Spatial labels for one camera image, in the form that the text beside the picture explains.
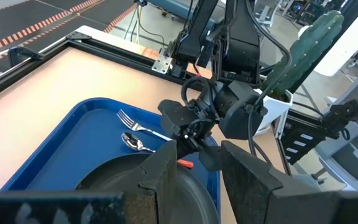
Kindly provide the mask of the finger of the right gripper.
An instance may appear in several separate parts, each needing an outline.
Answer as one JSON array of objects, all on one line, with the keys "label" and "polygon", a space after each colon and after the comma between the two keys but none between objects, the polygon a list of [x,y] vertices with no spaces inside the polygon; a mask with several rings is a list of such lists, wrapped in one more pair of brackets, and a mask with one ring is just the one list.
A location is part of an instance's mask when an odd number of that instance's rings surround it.
[{"label": "finger of the right gripper", "polygon": [[219,146],[207,146],[199,153],[199,160],[210,171],[221,170],[221,148]]}]

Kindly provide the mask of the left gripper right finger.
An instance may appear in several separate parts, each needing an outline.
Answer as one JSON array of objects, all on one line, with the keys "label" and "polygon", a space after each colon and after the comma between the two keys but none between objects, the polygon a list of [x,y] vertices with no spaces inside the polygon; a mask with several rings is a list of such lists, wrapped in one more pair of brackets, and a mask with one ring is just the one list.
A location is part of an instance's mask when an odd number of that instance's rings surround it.
[{"label": "left gripper right finger", "polygon": [[221,143],[221,163],[237,224],[264,224],[272,192],[283,187],[272,166],[230,141]]}]

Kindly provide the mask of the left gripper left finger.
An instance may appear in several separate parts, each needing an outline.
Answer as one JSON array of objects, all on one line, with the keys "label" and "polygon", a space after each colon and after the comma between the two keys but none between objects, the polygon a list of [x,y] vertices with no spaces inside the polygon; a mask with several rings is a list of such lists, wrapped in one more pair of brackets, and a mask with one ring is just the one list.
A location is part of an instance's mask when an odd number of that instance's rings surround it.
[{"label": "left gripper left finger", "polygon": [[122,178],[122,189],[130,195],[126,203],[133,222],[170,223],[176,175],[177,142],[169,141]]}]

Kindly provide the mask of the silver metal fork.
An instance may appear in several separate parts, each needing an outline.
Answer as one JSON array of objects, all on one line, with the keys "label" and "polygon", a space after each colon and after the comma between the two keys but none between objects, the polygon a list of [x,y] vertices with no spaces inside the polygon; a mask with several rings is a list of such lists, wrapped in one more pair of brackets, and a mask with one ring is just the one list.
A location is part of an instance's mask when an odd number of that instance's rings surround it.
[{"label": "silver metal fork", "polygon": [[163,134],[160,134],[156,131],[153,131],[151,129],[143,127],[141,124],[139,124],[138,122],[136,122],[132,118],[130,118],[123,110],[119,110],[117,112],[117,117],[121,120],[121,122],[125,126],[127,126],[132,131],[147,131],[147,132],[152,133],[153,135],[158,136],[166,141],[172,140],[171,138],[164,136]]}]

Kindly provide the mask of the dark grey round plate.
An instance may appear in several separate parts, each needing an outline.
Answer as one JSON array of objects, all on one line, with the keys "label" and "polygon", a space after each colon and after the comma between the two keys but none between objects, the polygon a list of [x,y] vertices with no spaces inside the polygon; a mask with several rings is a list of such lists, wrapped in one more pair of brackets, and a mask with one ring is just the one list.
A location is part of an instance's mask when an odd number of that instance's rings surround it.
[{"label": "dark grey round plate", "polygon": [[[77,190],[109,190],[148,155],[130,154],[101,164],[77,186]],[[220,217],[203,184],[186,167],[177,165],[176,188],[169,224],[220,224]]]}]

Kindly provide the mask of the silver metal spoon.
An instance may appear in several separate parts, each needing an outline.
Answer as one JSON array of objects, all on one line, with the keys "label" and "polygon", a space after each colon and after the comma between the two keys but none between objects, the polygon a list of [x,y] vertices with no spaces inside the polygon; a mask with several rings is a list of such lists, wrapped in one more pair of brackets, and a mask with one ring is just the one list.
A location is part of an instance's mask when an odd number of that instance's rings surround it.
[{"label": "silver metal spoon", "polygon": [[149,151],[151,153],[155,152],[154,150],[145,147],[143,142],[134,134],[122,133],[121,139],[127,147],[135,151]]}]

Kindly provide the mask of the blue plastic tray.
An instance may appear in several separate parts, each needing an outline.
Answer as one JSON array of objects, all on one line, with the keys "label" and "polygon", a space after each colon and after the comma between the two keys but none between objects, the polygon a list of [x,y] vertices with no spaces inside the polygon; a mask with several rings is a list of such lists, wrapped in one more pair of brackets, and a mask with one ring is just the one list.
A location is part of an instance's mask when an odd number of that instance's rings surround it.
[{"label": "blue plastic tray", "polygon": [[[162,134],[161,116],[120,101],[90,98],[79,102],[4,184],[3,190],[74,190],[101,185],[139,165],[145,154],[128,148],[118,118],[123,110],[141,125]],[[194,166],[177,169],[171,224],[220,224],[220,175],[208,171],[197,153]]]}]

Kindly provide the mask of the silver metal mounting plate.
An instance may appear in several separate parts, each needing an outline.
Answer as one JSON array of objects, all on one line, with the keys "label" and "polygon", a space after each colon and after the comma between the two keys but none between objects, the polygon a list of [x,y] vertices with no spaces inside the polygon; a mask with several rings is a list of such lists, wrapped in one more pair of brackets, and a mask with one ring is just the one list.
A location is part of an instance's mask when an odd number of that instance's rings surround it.
[{"label": "silver metal mounting plate", "polygon": [[160,49],[158,58],[152,65],[152,70],[158,73],[166,74],[170,69],[172,58],[168,55],[167,49]]}]

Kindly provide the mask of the small orange object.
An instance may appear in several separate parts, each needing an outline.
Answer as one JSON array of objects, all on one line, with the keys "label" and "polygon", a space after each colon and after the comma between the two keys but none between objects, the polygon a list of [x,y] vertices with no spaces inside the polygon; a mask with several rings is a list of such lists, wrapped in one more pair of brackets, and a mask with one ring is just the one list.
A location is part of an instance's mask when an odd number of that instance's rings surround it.
[{"label": "small orange object", "polygon": [[179,160],[177,160],[177,162],[188,169],[192,169],[194,167],[194,163],[191,161],[179,159]]}]

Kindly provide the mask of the black box with white labels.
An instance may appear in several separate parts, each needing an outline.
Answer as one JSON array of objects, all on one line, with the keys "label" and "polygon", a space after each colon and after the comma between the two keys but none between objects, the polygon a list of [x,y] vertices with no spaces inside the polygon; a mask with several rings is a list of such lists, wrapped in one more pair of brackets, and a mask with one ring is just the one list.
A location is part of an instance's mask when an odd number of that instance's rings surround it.
[{"label": "black box with white labels", "polygon": [[289,164],[293,165],[326,138],[337,139],[333,133],[315,117],[289,109],[281,143]]}]

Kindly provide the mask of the white plant pot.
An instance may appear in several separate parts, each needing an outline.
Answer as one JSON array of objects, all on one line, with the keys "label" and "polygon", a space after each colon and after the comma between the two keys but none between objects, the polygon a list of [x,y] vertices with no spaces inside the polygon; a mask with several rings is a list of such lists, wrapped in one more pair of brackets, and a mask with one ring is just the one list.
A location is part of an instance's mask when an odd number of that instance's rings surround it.
[{"label": "white plant pot", "polygon": [[264,97],[264,107],[267,109],[267,114],[264,115],[263,120],[255,133],[256,136],[265,133],[273,121],[290,109],[293,104],[293,94],[286,90],[284,97],[285,99],[283,101],[276,100],[270,96]]}]

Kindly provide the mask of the grey office chair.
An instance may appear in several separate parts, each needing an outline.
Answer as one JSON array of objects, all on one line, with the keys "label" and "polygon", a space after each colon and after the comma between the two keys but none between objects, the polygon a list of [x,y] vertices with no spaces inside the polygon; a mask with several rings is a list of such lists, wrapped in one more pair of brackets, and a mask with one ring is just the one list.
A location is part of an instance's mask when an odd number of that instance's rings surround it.
[{"label": "grey office chair", "polygon": [[350,139],[327,138],[315,147],[325,171],[346,184],[346,190],[358,191],[358,122],[347,125]]}]

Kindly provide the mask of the green cactus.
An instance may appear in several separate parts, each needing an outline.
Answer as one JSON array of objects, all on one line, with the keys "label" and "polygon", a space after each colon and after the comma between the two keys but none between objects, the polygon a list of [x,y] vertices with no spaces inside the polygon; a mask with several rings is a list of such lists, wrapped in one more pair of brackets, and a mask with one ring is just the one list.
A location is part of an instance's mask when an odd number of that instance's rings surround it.
[{"label": "green cactus", "polygon": [[344,16],[339,11],[330,11],[314,21],[290,47],[291,65],[283,56],[262,83],[268,96],[282,100],[289,90],[312,64],[326,51],[340,33]]}]

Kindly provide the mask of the black aluminium table frame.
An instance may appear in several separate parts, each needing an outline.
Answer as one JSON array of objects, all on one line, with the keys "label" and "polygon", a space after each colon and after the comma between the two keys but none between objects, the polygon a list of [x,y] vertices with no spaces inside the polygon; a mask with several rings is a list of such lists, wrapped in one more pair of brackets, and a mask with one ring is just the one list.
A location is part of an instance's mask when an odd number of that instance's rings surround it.
[{"label": "black aluminium table frame", "polygon": [[[87,34],[84,30],[77,29],[77,32]],[[99,30],[96,30],[94,34],[91,34],[92,39],[90,40],[68,40],[66,36],[62,37],[60,40],[56,41],[54,44],[49,45],[45,49],[41,50],[39,53],[44,55],[43,60],[34,60],[31,58],[24,58],[21,63],[11,67],[9,70],[0,74],[0,92],[9,88],[13,84],[17,83],[19,80],[27,76],[30,72],[34,71],[44,63],[53,59],[55,56],[60,54],[63,50],[68,47],[73,47],[78,50],[82,50],[89,54],[107,59],[112,62],[116,62],[121,65],[125,65],[129,68],[153,75],[155,77],[173,82],[179,85],[184,84],[185,80],[194,77],[195,74],[189,71],[183,72],[183,75],[180,77],[175,77],[171,75],[171,72],[168,71],[166,74],[158,73],[152,70],[152,65],[155,60],[143,56],[141,54],[136,54],[130,50],[126,50],[109,44],[107,41],[102,40],[100,37],[97,37],[97,34],[101,34],[103,37],[109,37],[110,35]]]}]

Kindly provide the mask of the black corner bracket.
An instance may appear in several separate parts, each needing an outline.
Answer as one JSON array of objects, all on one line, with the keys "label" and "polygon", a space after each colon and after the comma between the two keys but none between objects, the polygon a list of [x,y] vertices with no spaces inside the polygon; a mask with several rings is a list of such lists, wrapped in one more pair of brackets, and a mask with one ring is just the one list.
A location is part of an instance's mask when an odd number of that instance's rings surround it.
[{"label": "black corner bracket", "polygon": [[92,36],[83,34],[81,32],[74,31],[66,36],[68,40],[90,40]]},{"label": "black corner bracket", "polygon": [[9,64],[11,67],[14,67],[21,63],[24,58],[31,58],[34,60],[43,60],[44,55],[36,51],[28,49],[26,47],[13,47],[7,51],[7,56],[9,59]]}]

